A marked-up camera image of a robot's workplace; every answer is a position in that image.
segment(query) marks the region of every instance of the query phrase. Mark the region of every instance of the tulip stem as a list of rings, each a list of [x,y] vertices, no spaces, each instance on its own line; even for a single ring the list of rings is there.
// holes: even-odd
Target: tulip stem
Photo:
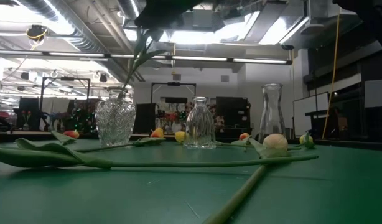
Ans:
[[[318,158],[317,155],[290,156],[252,161],[235,162],[113,162],[112,167],[240,167],[261,164],[279,164],[285,162],[305,161]]]

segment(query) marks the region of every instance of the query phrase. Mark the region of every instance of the fluorescent light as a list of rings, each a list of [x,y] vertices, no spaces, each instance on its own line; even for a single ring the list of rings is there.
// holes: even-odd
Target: fluorescent light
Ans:
[[[72,90],[72,91],[74,91],[75,93],[81,94],[82,96],[87,96],[87,94],[84,94],[81,91],[78,91],[78,90]]]
[[[12,55],[12,54],[17,54],[17,55],[42,55],[42,52],[36,52],[36,51],[31,51],[31,50],[0,50],[0,54],[4,55]]]
[[[291,38],[309,20],[310,20],[310,17],[304,18],[303,21],[300,22],[295,28],[293,28],[279,43],[283,44],[285,41],[287,41],[289,38]]]
[[[120,54],[113,54],[111,55],[113,58],[133,58],[133,55],[120,55]]]
[[[206,62],[226,62],[227,58],[215,57],[189,57],[189,56],[173,56],[174,60],[193,60],[193,61],[206,61]]]
[[[27,35],[26,33],[15,33],[15,32],[0,32],[0,36],[6,36],[6,37],[20,37],[20,36],[25,36]]]
[[[0,96],[28,96],[28,97],[40,97],[39,94],[23,94],[23,93],[0,93]],[[74,96],[74,95],[43,95],[44,98],[51,98],[51,97],[57,97],[57,98],[68,98],[68,99],[78,99],[78,100],[85,100],[87,99],[87,96]],[[98,99],[98,96],[89,96],[89,99]]]
[[[67,93],[71,93],[72,92],[72,89],[67,88],[67,87],[60,87],[60,88],[58,88],[58,90],[62,90],[62,91],[67,92]]]
[[[71,56],[71,57],[104,57],[104,54],[71,53],[71,52],[50,52],[50,55],[51,56]]]
[[[56,86],[62,86],[61,84],[59,84],[59,83],[56,82],[56,81],[52,81],[52,84],[53,84],[53,85],[56,85]]]
[[[278,64],[278,65],[285,65],[287,63],[287,61],[285,60],[266,60],[266,59],[247,59],[247,58],[234,58],[234,62],[267,63],[267,64]]]
[[[139,17],[140,12],[139,12],[139,9],[136,6],[136,3],[134,2],[134,0],[130,0],[130,2],[131,2],[131,6],[133,7],[134,13],[136,14],[137,17]]]

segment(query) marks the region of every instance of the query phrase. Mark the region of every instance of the yellow cable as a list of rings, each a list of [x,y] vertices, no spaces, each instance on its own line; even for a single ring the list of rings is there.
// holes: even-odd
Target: yellow cable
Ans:
[[[324,125],[324,131],[322,132],[322,139],[325,137],[325,132],[327,130],[327,124],[328,124],[328,117],[329,117],[329,109],[330,109],[330,104],[332,101],[332,93],[333,93],[333,86],[335,84],[335,77],[336,77],[336,61],[337,61],[337,55],[338,55],[338,42],[339,42],[339,24],[340,24],[340,12],[342,11],[342,8],[339,8],[339,13],[338,13],[338,21],[336,25],[336,40],[335,40],[335,58],[333,60],[333,75],[332,75],[332,84],[331,84],[331,89],[330,89],[330,94],[329,94],[329,102],[328,102],[328,110],[327,110],[327,116],[325,117],[325,125]]]
[[[27,36],[28,36],[29,38],[31,38],[31,39],[41,38],[41,37],[43,37],[43,36],[47,33],[47,31],[48,31],[48,29],[46,29],[46,30],[43,32],[43,34],[39,34],[39,35],[33,37],[33,36],[29,36],[29,35],[28,35],[28,30],[27,30]]]

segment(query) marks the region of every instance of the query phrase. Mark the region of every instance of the air duct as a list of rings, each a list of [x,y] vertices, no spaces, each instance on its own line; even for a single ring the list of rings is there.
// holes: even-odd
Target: air duct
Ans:
[[[77,38],[66,39],[79,51],[87,53],[107,53],[105,46],[96,38],[92,31],[83,23],[83,21],[74,13],[74,11],[63,0],[15,0],[16,3],[22,5],[35,14],[44,16],[53,24],[59,24],[57,27],[64,27],[65,30],[73,29],[73,34]],[[122,74],[125,73],[121,67],[112,58],[106,62],[98,62],[105,66],[112,75],[120,82],[124,82],[126,77]]]

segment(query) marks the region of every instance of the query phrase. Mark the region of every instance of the green table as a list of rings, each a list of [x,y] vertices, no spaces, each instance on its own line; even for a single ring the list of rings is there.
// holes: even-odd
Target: green table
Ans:
[[[69,147],[97,145],[79,139]],[[93,155],[114,161],[239,161],[255,159],[253,150],[191,150],[165,142]],[[228,223],[382,223],[382,152],[329,146],[312,152],[320,158],[271,169]],[[256,169],[27,170],[0,163],[0,224],[200,224]]]

